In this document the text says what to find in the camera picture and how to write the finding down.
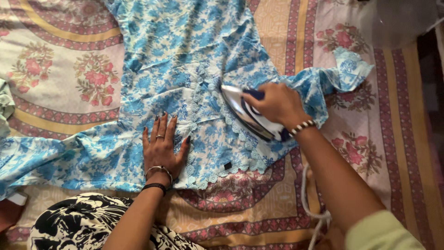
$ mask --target hand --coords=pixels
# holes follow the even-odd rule
[[[290,89],[284,83],[269,82],[261,85],[258,90],[265,93],[263,100],[259,101],[246,93],[242,97],[268,120],[280,123],[291,130],[311,119],[311,116],[304,112],[297,91]]]
[[[179,153],[174,155],[173,139],[176,130],[177,116],[173,115],[170,124],[167,126],[168,114],[164,111],[162,117],[156,116],[151,131],[150,140],[148,140],[148,129],[143,130],[143,161],[145,172],[152,166],[163,166],[172,175],[173,179],[179,176],[180,171],[185,165],[188,150],[190,149],[190,139],[187,137],[182,142]],[[168,174],[161,169],[152,169],[147,174],[147,184],[160,183],[169,187],[171,180]]]

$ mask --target green fabric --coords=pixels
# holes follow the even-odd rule
[[[365,217],[345,237],[347,250],[417,250],[425,249],[389,211]]]
[[[15,103],[12,99],[9,85],[0,79],[0,139],[9,135],[11,130],[6,119],[14,113]]]

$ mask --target forearm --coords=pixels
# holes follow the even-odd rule
[[[156,182],[169,185],[169,180],[164,176],[155,173],[153,177],[147,181],[147,184]],[[160,188],[151,187],[143,190],[121,217],[103,249],[148,249],[155,213],[162,198],[163,191]]]
[[[313,171],[322,198],[343,232],[385,207],[373,190],[316,128],[296,139]]]

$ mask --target black tag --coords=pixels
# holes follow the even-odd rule
[[[231,168],[231,162],[228,162],[224,165],[225,170],[229,170]]]

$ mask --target clothes iron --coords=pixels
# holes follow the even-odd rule
[[[242,124],[262,140],[286,141],[291,138],[290,133],[282,124],[269,121],[262,116],[254,107],[250,106],[244,98],[243,93],[250,94],[258,100],[265,97],[263,92],[255,89],[240,89],[233,86],[221,85],[222,96],[231,110],[236,114]]]

